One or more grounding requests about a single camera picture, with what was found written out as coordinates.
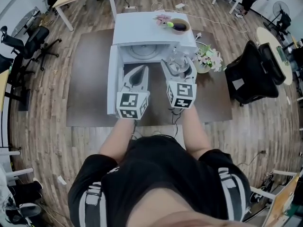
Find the paper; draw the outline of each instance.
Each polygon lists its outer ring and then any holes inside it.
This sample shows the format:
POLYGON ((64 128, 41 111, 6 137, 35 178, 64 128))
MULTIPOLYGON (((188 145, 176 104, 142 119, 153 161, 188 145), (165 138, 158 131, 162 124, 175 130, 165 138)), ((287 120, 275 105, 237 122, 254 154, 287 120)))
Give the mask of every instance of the paper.
POLYGON ((58 176, 58 181, 62 183, 62 185, 66 185, 66 181, 64 181, 64 179, 60 176, 58 176))
POLYGON ((238 90, 240 87, 244 85, 243 79, 235 80, 232 83, 236 90, 238 90))

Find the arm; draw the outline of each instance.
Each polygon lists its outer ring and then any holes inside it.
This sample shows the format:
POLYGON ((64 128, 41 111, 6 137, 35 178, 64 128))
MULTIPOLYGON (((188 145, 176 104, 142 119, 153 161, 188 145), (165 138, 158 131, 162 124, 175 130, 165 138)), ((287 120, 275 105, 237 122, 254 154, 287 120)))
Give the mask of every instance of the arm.
POLYGON ((183 138, 186 150, 197 160, 211 150, 210 142, 199 120, 196 107, 183 113, 183 138))
POLYGON ((99 154, 108 156, 119 162, 123 159, 129 140, 132 138, 134 120, 119 119, 110 135, 100 148, 99 154))

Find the wire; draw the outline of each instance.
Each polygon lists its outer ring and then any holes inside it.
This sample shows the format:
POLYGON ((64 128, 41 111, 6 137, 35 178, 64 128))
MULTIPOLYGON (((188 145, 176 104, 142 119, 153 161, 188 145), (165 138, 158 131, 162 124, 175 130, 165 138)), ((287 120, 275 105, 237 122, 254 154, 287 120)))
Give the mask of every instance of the wire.
POLYGON ((43 208, 44 211, 50 216, 52 217, 54 220, 56 220, 49 212, 47 212, 47 210, 45 208, 43 208))
POLYGON ((128 1, 126 1, 126 0, 124 0, 125 2, 126 2, 126 4, 127 4, 127 6, 128 7, 130 7, 131 5, 129 5, 129 3, 128 3, 128 1))
MULTIPOLYGON (((185 13, 185 14, 189 13, 189 11, 184 11, 184 12, 181 12, 181 11, 177 11, 177 10, 164 9, 164 8, 163 8, 163 4, 162 4, 161 2, 154 2, 154 3, 151 5, 151 11, 152 11, 152 12, 155 12, 155 11, 158 11, 158 10, 172 11, 172 12, 185 13), (153 7, 153 5, 154 5, 154 4, 160 4, 160 7, 159 7, 159 8, 157 8, 156 10, 152 10, 152 7, 153 7)), ((208 18, 205 18, 205 17, 197 17, 197 16, 190 15, 190 14, 187 14, 187 16, 191 16, 191 17, 195 17, 195 18, 200 18, 200 19, 205 19, 205 20, 208 20, 208 21, 210 21, 210 22, 212 22, 212 23, 215 23, 215 24, 222 24, 222 25, 226 25, 226 26, 228 26, 228 27, 232 28, 233 30, 235 30, 235 31, 237 31, 238 33, 241 33, 241 34, 244 34, 244 33, 250 32, 250 30, 249 30, 249 29, 248 29, 248 30, 246 30, 246 31, 239 31, 238 29, 236 29, 236 28, 234 28, 234 27, 232 27, 232 26, 230 26, 230 25, 228 25, 228 24, 226 24, 226 23, 222 23, 222 22, 215 22, 215 21, 212 21, 212 20, 210 20, 210 19, 208 19, 208 18)))
POLYGON ((240 164, 237 164, 237 166, 240 166, 240 165, 242 165, 242 164, 247 165, 247 166, 250 166, 250 164, 254 161, 254 159, 256 159, 256 157, 257 157, 258 155, 260 155, 260 154, 266 154, 266 155, 267 155, 267 153, 263 153, 262 151, 260 151, 258 154, 255 155, 255 157, 251 160, 251 162, 250 162, 249 164, 247 164, 247 163, 245 163, 245 162, 242 162, 242 163, 240 163, 240 164))
POLYGON ((177 134, 178 134, 178 125, 177 125, 177 121, 179 118, 181 118, 181 114, 183 112, 183 109, 180 109, 179 113, 175 113, 174 108, 169 108, 170 112, 172 113, 172 117, 171 117, 171 123, 174 124, 177 128, 176 130, 176 134, 174 136, 174 138, 176 138, 177 134))
POLYGON ((61 213, 58 213, 57 211, 53 210, 53 209, 52 209, 51 207, 49 207, 48 205, 45 205, 45 204, 42 204, 42 203, 39 203, 38 205, 39 205, 40 207, 42 207, 42 205, 43 205, 43 206, 49 208, 49 209, 54 213, 55 216, 56 216, 57 214, 59 214, 60 216, 66 218, 66 219, 68 219, 68 220, 71 220, 70 218, 66 217, 65 215, 63 215, 63 214, 61 214, 61 213))

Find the white stripe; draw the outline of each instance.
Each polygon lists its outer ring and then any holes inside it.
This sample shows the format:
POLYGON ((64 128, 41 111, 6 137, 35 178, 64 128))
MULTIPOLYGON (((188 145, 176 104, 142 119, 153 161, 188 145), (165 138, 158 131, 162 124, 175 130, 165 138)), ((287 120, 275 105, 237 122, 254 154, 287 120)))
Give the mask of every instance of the white stripe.
POLYGON ((231 178, 230 179, 226 179, 226 180, 224 180, 222 182, 224 182, 224 184, 227 186, 227 188, 234 188, 234 187, 236 187, 235 182, 231 178))
POLYGON ((97 189, 88 189, 87 191, 90 193, 100 193, 100 190, 97 189))
POLYGON ((85 199, 86 199, 86 191, 83 193, 80 203, 79 203, 80 227, 85 227, 85 199))
POLYGON ((232 198, 231 195, 225 186, 223 182, 221 182, 224 195, 225 195, 225 200, 226 200, 226 207, 227 207, 227 213, 228 213, 228 220, 234 220, 234 214, 233 214, 233 206, 232 206, 232 198))
POLYGON ((221 168, 219 168, 218 169, 218 172, 220 173, 220 172, 228 172, 228 168, 227 167, 221 167, 221 168))
POLYGON ((102 192, 100 199, 100 227, 107 227, 107 219, 106 219, 106 199, 105 195, 102 192))
POLYGON ((241 179, 237 175, 232 174, 232 176, 237 180, 239 190, 240 190, 241 204, 242 204, 242 217, 241 217, 240 221, 242 221, 244 218, 244 215, 245 215, 245 211, 246 211, 246 197, 245 197, 244 186, 243 186, 241 179))
POLYGON ((89 188, 101 190, 101 187, 89 186, 89 188))

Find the white flowers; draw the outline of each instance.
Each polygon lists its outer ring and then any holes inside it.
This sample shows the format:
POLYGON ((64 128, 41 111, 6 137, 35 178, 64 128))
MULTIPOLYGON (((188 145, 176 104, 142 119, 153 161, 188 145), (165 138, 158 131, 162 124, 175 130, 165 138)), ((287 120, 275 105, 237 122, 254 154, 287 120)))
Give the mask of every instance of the white flowers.
POLYGON ((210 67, 214 71, 222 70, 222 58, 220 52, 216 49, 211 49, 210 45, 201 46, 199 51, 196 53, 197 58, 195 60, 199 61, 199 64, 204 67, 210 67))

